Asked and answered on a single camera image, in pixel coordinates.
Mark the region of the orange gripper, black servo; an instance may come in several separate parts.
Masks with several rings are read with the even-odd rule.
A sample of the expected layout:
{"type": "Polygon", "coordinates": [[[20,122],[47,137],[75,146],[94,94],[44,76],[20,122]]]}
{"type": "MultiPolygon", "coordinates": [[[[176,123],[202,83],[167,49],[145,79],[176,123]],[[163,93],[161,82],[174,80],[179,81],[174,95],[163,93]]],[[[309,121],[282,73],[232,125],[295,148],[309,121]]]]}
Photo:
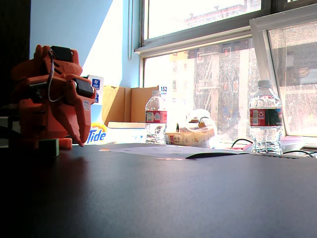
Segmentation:
{"type": "Polygon", "coordinates": [[[66,128],[75,142],[83,146],[90,133],[91,106],[95,102],[96,91],[87,78],[70,74],[65,80],[65,97],[70,104],[66,110],[66,128]]]}

